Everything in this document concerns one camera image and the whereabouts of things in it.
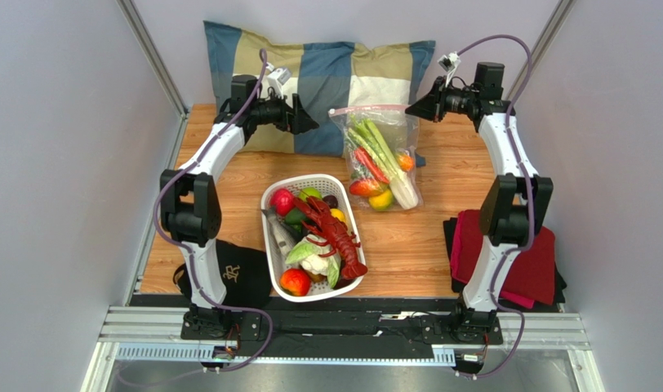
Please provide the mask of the green orange mango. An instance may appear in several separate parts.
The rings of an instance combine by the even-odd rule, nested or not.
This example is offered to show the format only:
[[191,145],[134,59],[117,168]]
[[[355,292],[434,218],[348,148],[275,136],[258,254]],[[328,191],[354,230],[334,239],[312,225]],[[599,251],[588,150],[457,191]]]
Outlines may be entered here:
[[415,166],[415,161],[410,154],[405,154],[405,153],[397,154],[396,159],[402,171],[410,172],[413,170]]

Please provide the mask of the green celery stalk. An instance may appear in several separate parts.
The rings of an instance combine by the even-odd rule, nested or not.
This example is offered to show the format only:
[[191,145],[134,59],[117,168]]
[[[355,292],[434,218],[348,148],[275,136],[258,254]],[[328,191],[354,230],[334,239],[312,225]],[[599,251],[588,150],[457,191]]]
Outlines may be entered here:
[[[401,153],[412,156],[409,150],[391,148],[382,135],[380,128],[369,118],[353,118],[351,124],[344,131],[344,142],[347,163],[349,164],[350,184],[362,178],[375,179],[354,157],[354,150],[363,147],[389,179],[387,189],[390,189],[394,196],[394,203],[389,210],[393,208],[411,210],[420,206],[421,197],[412,174],[414,168],[410,172],[404,172],[399,167],[396,159],[396,155]],[[355,197],[362,199],[364,204],[371,208],[368,204],[369,198]]]

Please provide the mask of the orange carrot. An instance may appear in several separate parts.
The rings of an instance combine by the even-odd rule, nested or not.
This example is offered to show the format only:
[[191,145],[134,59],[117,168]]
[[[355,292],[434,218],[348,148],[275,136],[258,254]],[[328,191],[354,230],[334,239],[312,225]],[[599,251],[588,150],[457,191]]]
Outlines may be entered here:
[[384,172],[375,164],[371,155],[363,148],[358,147],[354,150],[354,157],[373,175],[380,183],[389,184],[389,179]]

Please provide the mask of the clear pink zip top bag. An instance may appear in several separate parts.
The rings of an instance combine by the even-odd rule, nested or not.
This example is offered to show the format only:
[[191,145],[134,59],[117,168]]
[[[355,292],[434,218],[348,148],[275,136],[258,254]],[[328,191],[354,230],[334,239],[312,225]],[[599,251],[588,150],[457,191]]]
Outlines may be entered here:
[[407,105],[360,105],[327,112],[339,128],[352,202],[374,212],[423,205],[416,182],[420,124]]

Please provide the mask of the yellow green lemon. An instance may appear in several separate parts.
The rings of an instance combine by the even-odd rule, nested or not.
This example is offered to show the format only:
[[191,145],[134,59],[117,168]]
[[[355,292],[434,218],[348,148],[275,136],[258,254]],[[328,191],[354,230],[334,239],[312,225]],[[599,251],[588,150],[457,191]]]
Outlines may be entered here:
[[390,189],[386,189],[383,193],[377,196],[372,196],[368,199],[368,204],[376,212],[383,212],[389,210],[394,203],[394,196]]

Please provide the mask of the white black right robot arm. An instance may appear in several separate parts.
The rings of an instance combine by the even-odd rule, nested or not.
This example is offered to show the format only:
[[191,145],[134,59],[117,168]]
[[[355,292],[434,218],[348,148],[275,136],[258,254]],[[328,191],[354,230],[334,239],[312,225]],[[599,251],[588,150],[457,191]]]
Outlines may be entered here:
[[511,101],[504,100],[505,66],[479,62],[473,82],[462,88],[448,76],[435,80],[429,92],[405,113],[438,123],[446,114],[465,115],[487,147],[495,171],[479,212],[483,244],[469,282],[452,311],[458,332],[489,332],[496,324],[498,298],[516,257],[539,234],[554,190],[524,152]]

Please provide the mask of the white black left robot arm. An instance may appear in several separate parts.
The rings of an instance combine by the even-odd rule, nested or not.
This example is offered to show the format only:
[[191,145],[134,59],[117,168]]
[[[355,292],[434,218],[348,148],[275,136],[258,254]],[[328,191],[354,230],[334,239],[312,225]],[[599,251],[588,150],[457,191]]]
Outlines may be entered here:
[[183,291],[189,298],[185,323],[191,328],[228,331],[235,312],[254,312],[269,300],[272,288],[266,254],[218,239],[222,223],[216,182],[234,155],[260,126],[273,125],[297,135],[318,127],[300,96],[274,87],[260,97],[262,81],[236,75],[230,97],[218,111],[211,133],[198,152],[178,170],[165,170],[155,221],[161,235],[185,257]]

